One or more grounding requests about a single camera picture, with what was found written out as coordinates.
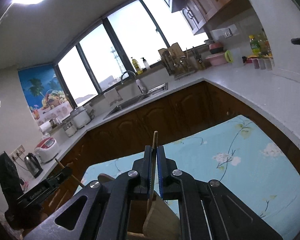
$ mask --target faucet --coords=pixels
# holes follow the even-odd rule
[[[133,71],[131,71],[131,70],[127,70],[126,72],[123,72],[122,75],[121,75],[121,85],[123,85],[124,81],[122,80],[122,78],[123,78],[123,75],[125,73],[131,73],[133,75],[133,77],[134,77],[134,80],[137,81],[136,74]]]
[[[127,70],[126,72],[123,72],[122,73],[122,75],[121,75],[121,84],[123,85],[123,80],[122,80],[122,77],[123,77],[123,75],[125,74],[125,73],[131,73],[132,75],[133,75],[133,77],[134,77],[134,80],[136,81],[136,84],[137,84],[137,86],[138,86],[138,88],[139,88],[139,90],[140,90],[140,92],[141,92],[141,94],[143,95],[143,94],[145,94],[147,91],[147,89],[146,89],[146,87],[144,87],[142,84],[141,84],[141,82],[140,82],[140,80],[139,79],[137,79],[137,77],[136,77],[136,74],[133,72],[133,71],[131,71],[131,70]]]

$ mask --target floral tablecloth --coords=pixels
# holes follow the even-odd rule
[[[300,176],[276,144],[251,120],[227,122],[164,145],[166,157],[195,179],[220,180],[285,240],[300,230]],[[90,166],[82,182],[131,170],[143,153]],[[158,189],[156,173],[155,190]],[[177,201],[168,201],[178,215]]]

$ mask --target ceiling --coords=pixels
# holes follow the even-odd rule
[[[13,4],[0,24],[0,69],[52,62],[91,23],[129,0]]]

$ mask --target wall poster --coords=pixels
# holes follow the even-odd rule
[[[70,114],[72,107],[52,65],[20,70],[18,75],[32,116],[39,126],[56,117],[62,120]]]

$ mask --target electric kettle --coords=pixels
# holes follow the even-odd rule
[[[28,153],[28,155],[25,157],[25,165],[35,178],[37,178],[43,171],[38,159],[32,153]]]

